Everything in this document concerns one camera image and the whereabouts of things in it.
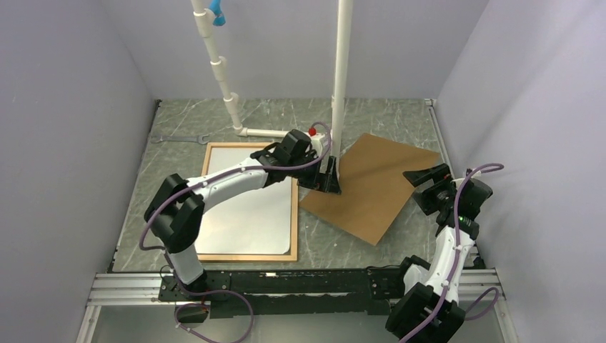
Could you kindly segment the brown backing board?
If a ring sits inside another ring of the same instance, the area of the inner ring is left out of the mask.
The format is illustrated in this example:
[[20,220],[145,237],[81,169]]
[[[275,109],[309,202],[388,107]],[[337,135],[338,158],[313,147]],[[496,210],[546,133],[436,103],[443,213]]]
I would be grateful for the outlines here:
[[434,166],[439,153],[363,134],[339,161],[340,195],[311,191],[299,207],[375,246],[411,197],[406,171]]

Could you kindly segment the wooden picture frame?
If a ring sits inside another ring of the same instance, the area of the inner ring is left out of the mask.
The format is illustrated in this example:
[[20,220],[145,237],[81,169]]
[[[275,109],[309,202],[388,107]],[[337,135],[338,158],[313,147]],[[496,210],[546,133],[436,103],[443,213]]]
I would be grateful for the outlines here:
[[287,178],[213,208],[195,247],[201,262],[295,262],[297,239],[298,187]]

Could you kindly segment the glossy photo board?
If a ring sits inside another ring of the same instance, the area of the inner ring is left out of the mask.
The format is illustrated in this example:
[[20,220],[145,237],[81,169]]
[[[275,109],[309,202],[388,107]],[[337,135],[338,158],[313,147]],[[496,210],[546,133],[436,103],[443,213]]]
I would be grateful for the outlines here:
[[290,255],[296,229],[296,183],[291,177],[267,186],[267,171],[251,154],[258,144],[210,144],[200,177],[190,186],[204,198],[204,214],[194,243],[200,260],[276,260]]

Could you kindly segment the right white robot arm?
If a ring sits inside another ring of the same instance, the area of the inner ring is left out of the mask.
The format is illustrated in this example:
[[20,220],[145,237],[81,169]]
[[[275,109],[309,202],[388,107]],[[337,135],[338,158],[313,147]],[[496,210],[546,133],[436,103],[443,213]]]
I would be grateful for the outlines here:
[[433,260],[405,258],[394,276],[403,297],[388,316],[385,328],[401,342],[448,342],[465,321],[460,307],[460,278],[465,260],[480,231],[476,218],[493,190],[477,176],[489,165],[470,169],[454,179],[447,164],[404,172],[415,188],[412,198],[438,224]]

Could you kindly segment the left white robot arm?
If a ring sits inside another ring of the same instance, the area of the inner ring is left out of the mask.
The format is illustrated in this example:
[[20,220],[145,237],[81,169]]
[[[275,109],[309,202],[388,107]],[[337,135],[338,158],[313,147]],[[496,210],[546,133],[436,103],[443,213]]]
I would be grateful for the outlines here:
[[337,159],[329,152],[332,133],[316,131],[315,122],[308,132],[288,131],[281,141],[251,153],[235,166],[213,174],[185,179],[169,175],[161,184],[144,213],[145,227],[139,248],[151,232],[161,241],[162,250],[177,280],[177,291],[188,300],[208,292],[207,271],[199,261],[194,243],[199,236],[203,216],[216,205],[240,194],[264,189],[287,178],[300,187],[328,194],[340,194]]

